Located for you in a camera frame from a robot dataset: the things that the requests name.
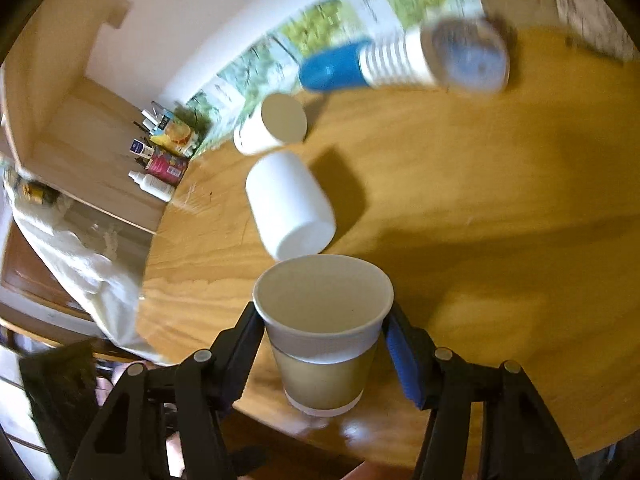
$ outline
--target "screw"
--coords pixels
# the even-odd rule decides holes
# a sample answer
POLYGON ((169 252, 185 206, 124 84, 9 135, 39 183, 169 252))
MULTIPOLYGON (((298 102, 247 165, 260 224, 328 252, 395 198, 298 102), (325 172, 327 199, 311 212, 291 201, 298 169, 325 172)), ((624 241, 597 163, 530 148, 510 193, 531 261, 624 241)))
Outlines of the screw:
POLYGON ((140 363, 133 363, 129 368, 127 368, 127 374, 130 376, 140 375, 145 371, 145 366, 140 363))
POLYGON ((436 359, 440 361, 449 361, 453 357, 453 352, 444 346, 440 348, 436 348, 436 351, 433 353, 436 356, 436 359))
POLYGON ((510 374, 519 374, 522 367, 516 361, 505 361, 504 369, 507 370, 510 374))
POLYGON ((209 359, 211 359, 211 352, 209 350, 198 350, 193 355, 193 360, 197 363, 203 363, 205 361, 208 361, 209 359))

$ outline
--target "tabletop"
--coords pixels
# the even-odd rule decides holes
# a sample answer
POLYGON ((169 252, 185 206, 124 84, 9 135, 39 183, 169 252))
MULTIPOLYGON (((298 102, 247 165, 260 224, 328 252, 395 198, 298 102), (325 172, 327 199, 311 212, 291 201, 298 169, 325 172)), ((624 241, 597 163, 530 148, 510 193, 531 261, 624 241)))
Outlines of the tabletop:
MULTIPOLYGON (((381 267, 437 345, 519 361, 575 456, 640 427, 640 66, 520 32, 497 96, 437 89, 302 94, 291 146, 327 193, 325 252, 381 267)), ((137 328, 179 361, 235 324, 273 260, 244 194, 258 157, 231 143, 194 160, 148 257, 137 328)), ((309 443, 412 466, 428 414, 384 346, 349 413, 313 418, 282 391, 268 341, 238 410, 309 443)), ((469 462, 477 461, 474 409, 469 462)))

